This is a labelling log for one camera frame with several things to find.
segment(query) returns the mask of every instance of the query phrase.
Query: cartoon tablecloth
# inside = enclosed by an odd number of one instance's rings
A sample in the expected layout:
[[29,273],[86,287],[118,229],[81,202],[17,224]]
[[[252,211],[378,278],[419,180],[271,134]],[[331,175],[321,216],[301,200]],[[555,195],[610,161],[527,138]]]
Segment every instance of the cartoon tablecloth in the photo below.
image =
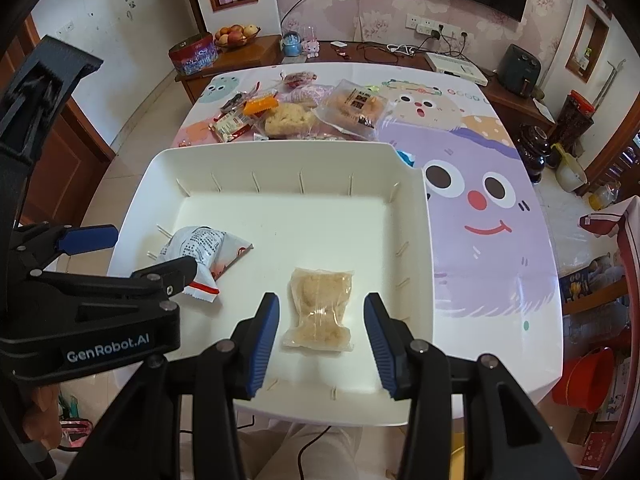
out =
[[[209,123],[235,92],[282,88],[281,73],[317,84],[374,85],[396,102],[380,141],[425,171],[434,259],[434,340],[449,355],[497,355],[534,402],[562,373],[561,300],[540,205],[507,132],[478,86],[413,68],[322,63],[216,76],[173,147],[216,142]],[[462,416],[460,399],[454,416]]]

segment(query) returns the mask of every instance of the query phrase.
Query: apple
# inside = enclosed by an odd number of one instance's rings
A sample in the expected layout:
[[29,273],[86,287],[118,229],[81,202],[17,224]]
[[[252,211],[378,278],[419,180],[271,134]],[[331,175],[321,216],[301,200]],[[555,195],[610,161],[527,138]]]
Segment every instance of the apple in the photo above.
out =
[[229,43],[238,43],[242,41],[242,32],[240,30],[232,30],[229,33],[228,40]]
[[258,27],[256,27],[255,25],[247,25],[244,28],[244,35],[245,36],[252,36],[254,34],[256,34],[258,32]]

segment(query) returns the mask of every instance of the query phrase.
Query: red box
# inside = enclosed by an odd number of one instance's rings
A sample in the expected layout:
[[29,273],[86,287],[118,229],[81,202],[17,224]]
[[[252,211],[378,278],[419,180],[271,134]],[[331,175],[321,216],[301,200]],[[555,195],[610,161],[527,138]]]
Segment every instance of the red box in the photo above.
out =
[[611,442],[613,433],[610,431],[598,431],[589,434],[587,449],[582,457],[581,465],[587,467],[600,467],[604,452]]

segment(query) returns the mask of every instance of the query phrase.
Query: blue gripper pad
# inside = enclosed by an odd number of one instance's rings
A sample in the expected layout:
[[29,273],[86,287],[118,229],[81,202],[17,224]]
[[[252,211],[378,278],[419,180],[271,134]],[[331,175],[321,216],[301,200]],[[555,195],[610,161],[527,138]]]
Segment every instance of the blue gripper pad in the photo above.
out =
[[260,307],[252,320],[252,325],[258,324],[258,330],[255,332],[254,351],[249,356],[248,363],[246,391],[251,398],[255,396],[264,382],[279,322],[280,301],[275,294],[267,292],[262,297]]
[[382,322],[390,322],[388,313],[382,300],[377,294],[367,294],[364,299],[364,325],[369,336],[369,343],[373,351],[373,357],[376,360],[376,367],[380,375],[382,387],[389,392],[391,397],[395,396],[398,390],[396,383],[396,360],[386,339],[385,332],[382,329]]
[[58,240],[58,250],[72,256],[109,249],[118,241],[118,230],[112,225],[98,225],[69,229]]

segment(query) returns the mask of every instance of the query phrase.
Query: cartoon mouth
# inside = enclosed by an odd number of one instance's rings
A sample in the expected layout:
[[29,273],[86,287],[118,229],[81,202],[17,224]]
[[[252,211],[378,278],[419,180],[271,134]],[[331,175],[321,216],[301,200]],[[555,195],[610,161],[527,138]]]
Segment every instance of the cartoon mouth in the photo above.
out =
[[494,227],[493,229],[477,229],[475,227],[469,227],[468,225],[465,225],[465,229],[477,235],[495,235],[496,233],[499,233],[501,231],[507,231],[508,233],[511,232],[511,228],[502,220],[500,220],[500,225],[498,225],[498,227]]

